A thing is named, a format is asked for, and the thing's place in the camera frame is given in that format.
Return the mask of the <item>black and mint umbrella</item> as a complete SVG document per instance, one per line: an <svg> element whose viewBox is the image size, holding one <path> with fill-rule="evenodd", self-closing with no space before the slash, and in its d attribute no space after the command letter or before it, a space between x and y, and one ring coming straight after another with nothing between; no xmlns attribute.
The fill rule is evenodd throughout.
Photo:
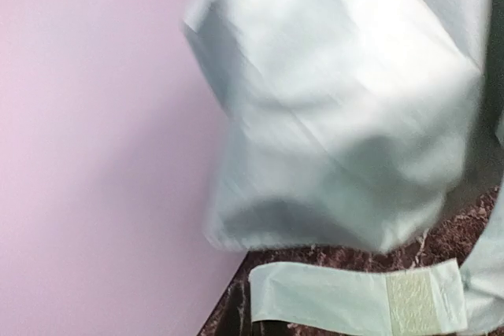
<svg viewBox="0 0 504 336"><path fill-rule="evenodd" d="M184 32L229 122L219 249L394 252L503 177L503 0L192 0Z"/></svg>

